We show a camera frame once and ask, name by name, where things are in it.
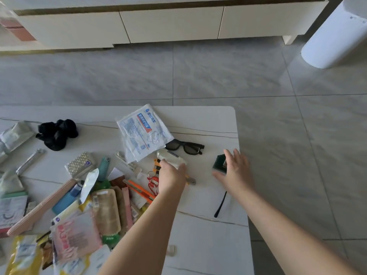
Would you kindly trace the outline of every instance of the gray tile floor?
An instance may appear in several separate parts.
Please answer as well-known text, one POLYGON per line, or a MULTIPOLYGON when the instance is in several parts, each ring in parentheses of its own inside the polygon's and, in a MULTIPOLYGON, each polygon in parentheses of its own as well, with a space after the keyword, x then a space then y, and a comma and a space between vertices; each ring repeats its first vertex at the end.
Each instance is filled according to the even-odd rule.
MULTIPOLYGON (((258 190, 367 274, 367 48, 319 70, 281 38, 0 57, 0 104, 226 105, 258 190)), ((257 275, 283 274, 251 226, 257 275)))

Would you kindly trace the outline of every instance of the cabinet leg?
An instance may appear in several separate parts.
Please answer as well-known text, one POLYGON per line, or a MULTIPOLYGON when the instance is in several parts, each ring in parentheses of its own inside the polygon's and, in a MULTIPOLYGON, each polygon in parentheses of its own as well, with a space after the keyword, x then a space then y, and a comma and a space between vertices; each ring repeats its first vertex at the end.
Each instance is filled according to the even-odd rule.
POLYGON ((285 45, 290 45, 293 43, 293 41, 296 39, 298 35, 294 35, 294 36, 282 36, 283 37, 283 41, 285 45))

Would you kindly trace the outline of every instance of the table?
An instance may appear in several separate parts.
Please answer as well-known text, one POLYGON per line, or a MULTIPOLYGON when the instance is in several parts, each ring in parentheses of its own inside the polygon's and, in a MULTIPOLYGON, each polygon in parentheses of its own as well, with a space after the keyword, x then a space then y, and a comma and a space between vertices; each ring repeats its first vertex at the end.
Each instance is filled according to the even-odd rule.
MULTIPOLYGON (((33 200, 41 202, 70 177, 65 165, 84 151, 92 152, 100 162, 110 157, 113 167, 122 169, 114 153, 122 149, 121 135, 116 120, 135 111, 137 106, 2 106, 0 131, 18 120, 30 122, 34 131, 43 122, 71 119, 77 124, 79 137, 68 139, 62 151, 51 151, 32 165, 21 177, 33 200)), ((211 176, 216 156, 224 148, 239 148, 236 115, 232 107, 154 107, 173 136, 182 141, 205 145, 202 155, 188 155, 182 148, 177 151, 188 162, 188 174, 196 178, 196 185, 187 185, 173 223, 169 244, 177 246, 174 257, 166 257, 163 275, 253 275, 250 234, 247 214, 227 195, 217 219, 214 213, 224 195, 224 189, 211 176)), ((16 149, 0 166, 0 171, 19 166, 37 148, 44 148, 42 141, 32 138, 16 149)), ((153 166, 153 156, 139 162, 144 172, 153 166)), ((34 226, 32 233, 48 231, 49 211, 34 226)), ((7 258, 10 257, 12 239, 1 239, 7 258)), ((0 274, 6 266, 0 267, 0 274)), ((42 274, 53 274, 48 268, 42 274)))

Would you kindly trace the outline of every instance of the pink package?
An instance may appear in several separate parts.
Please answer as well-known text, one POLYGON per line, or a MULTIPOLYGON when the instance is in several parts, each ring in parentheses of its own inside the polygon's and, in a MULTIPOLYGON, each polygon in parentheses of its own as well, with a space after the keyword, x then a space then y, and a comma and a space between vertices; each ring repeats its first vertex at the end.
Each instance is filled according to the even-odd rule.
POLYGON ((131 214, 131 206, 130 206, 130 197, 129 197, 129 188, 124 187, 122 188, 122 193, 124 194, 124 202, 125 202, 125 209, 126 209, 126 219, 127 219, 127 230, 130 230, 132 225, 132 214, 131 214))
POLYGON ((93 211, 58 224, 53 233, 57 259, 61 263, 93 253, 102 247, 102 241, 93 217, 93 211))

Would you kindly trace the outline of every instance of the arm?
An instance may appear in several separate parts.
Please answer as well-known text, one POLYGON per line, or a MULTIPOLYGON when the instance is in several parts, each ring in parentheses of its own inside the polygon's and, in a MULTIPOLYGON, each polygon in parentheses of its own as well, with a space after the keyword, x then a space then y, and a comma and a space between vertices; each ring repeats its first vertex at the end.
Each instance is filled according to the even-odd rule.
POLYGON ((178 203, 185 188, 186 166, 176 170, 160 162, 159 194, 120 240, 99 275, 160 275, 178 203))
POLYGON ((244 155, 225 150, 227 175, 213 172, 246 210, 286 275, 360 275, 320 240, 266 202, 254 189, 244 155))

